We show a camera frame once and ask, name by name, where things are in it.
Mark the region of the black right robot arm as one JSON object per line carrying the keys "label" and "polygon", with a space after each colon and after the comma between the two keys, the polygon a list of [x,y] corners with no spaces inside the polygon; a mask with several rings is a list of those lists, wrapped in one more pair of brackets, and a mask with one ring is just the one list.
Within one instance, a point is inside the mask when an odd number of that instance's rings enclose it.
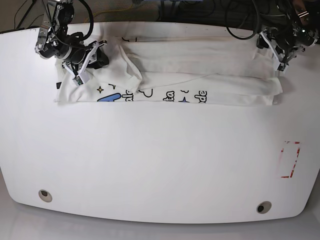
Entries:
{"label": "black right robot arm", "polygon": [[77,86],[89,81],[87,69],[101,69],[109,64],[109,58],[101,50],[107,41],[93,41],[85,45],[94,29],[94,15],[86,1],[80,3],[85,7],[89,17],[87,34],[75,32],[68,34],[68,25],[72,22],[75,9],[72,0],[49,0],[42,3],[44,17],[39,28],[35,52],[43,59],[55,57],[62,61]]}

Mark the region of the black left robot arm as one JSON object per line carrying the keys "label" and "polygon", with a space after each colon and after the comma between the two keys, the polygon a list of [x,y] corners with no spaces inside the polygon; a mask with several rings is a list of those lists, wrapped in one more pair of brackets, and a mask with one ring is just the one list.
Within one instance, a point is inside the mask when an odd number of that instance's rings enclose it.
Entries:
{"label": "black left robot arm", "polygon": [[275,71],[285,72],[289,62],[306,48],[320,43],[320,2],[318,0],[275,0],[285,24],[269,23],[259,33],[256,46],[269,49]]}

